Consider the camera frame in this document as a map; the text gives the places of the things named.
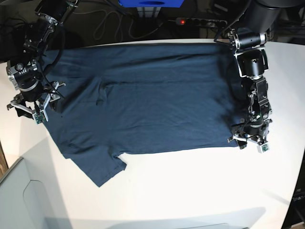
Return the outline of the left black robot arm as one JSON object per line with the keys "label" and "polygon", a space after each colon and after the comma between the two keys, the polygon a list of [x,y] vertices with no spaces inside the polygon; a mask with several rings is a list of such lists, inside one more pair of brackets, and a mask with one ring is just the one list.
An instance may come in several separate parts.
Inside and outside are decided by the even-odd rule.
{"label": "left black robot arm", "polygon": [[268,83],[264,72],[268,70],[265,44],[268,40],[267,30],[275,21],[279,11],[284,8],[276,0],[250,0],[232,22],[222,26],[214,37],[227,32],[235,63],[241,77],[241,87],[245,92],[243,100],[246,116],[238,124],[232,125],[232,136],[228,142],[236,141],[240,149],[248,142],[257,144],[258,151],[269,150],[267,135],[272,119],[271,105],[268,100]]}

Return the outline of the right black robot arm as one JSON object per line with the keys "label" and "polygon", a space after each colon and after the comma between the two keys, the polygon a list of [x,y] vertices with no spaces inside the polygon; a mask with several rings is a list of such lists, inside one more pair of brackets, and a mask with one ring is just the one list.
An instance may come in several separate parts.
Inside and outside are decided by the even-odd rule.
{"label": "right black robot arm", "polygon": [[[64,22],[79,5],[75,0],[42,0],[35,14],[36,22],[27,25],[21,50],[17,57],[7,61],[9,81],[19,93],[7,105],[14,108],[19,117],[32,119],[37,124],[47,122],[47,107],[54,108],[64,96],[58,88],[65,83],[49,81],[47,74],[59,62],[65,46]],[[43,56],[53,39],[61,36],[61,46],[52,63],[45,65]]]}

